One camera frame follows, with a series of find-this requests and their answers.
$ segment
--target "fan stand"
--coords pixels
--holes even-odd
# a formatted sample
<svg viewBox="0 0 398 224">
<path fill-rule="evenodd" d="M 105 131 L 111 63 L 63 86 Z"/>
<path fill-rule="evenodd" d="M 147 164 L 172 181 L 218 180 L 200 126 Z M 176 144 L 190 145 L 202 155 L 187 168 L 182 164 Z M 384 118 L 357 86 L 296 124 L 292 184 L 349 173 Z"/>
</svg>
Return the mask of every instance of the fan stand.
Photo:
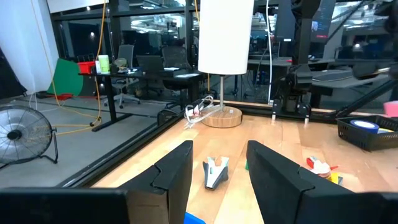
<svg viewBox="0 0 398 224">
<path fill-rule="evenodd" d="M 215 112 L 209 117 L 205 118 L 202 123 L 213 128 L 236 127 L 242 123 L 242 111 L 230 106 L 224 106 L 224 75 L 220 75 L 220 77 L 221 111 Z"/>
<path fill-rule="evenodd" d="M 44 156 L 39 156 L 39 158 L 46 158 L 49 161 L 53 162 L 54 164 L 58 163 L 58 144 L 57 144 L 57 135 L 55 134 L 57 132 L 57 129 L 52 130 L 52 137 L 54 139 L 54 150 L 55 150 L 55 159 L 51 158 L 50 156 L 44 155 Z"/>
</svg>

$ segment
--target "black monitor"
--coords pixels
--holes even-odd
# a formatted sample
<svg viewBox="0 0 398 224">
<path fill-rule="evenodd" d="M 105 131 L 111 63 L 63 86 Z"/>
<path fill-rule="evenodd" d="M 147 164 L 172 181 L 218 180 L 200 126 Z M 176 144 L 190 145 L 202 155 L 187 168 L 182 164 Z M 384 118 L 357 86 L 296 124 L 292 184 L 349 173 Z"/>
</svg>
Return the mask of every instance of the black monitor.
<svg viewBox="0 0 398 224">
<path fill-rule="evenodd" d="M 331 17 L 336 0 L 321 0 L 318 11 L 312 19 L 311 42 L 325 43 L 329 36 Z M 281 42 L 294 41 L 295 17 L 291 0 L 279 0 L 275 37 Z"/>
</svg>

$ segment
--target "desk leg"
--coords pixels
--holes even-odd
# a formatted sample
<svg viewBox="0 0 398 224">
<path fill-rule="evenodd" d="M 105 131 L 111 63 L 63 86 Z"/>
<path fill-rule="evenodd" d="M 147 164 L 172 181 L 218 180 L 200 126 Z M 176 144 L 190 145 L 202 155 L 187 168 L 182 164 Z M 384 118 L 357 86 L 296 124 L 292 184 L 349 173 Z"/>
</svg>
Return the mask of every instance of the desk leg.
<svg viewBox="0 0 398 224">
<path fill-rule="evenodd" d="M 114 100 L 113 100 L 114 95 L 113 95 L 113 90 L 112 90 L 111 77 L 105 77 L 105 91 L 106 91 L 106 96 L 108 98 L 109 113 L 111 115 L 111 120 L 93 128 L 92 129 L 93 132 L 97 132 L 103 128 L 106 128 L 106 127 L 108 127 L 118 121 L 121 121 L 123 119 L 126 119 L 132 115 L 132 114 L 124 114 L 120 117 L 117 117 L 116 108 L 114 106 Z"/>
<path fill-rule="evenodd" d="M 319 108 L 321 105 L 321 94 L 311 93 L 310 105 L 311 108 Z"/>
<path fill-rule="evenodd" d="M 188 99 L 189 102 L 192 103 L 195 100 L 199 99 L 199 82 L 193 82 L 189 85 L 188 88 Z"/>
</svg>

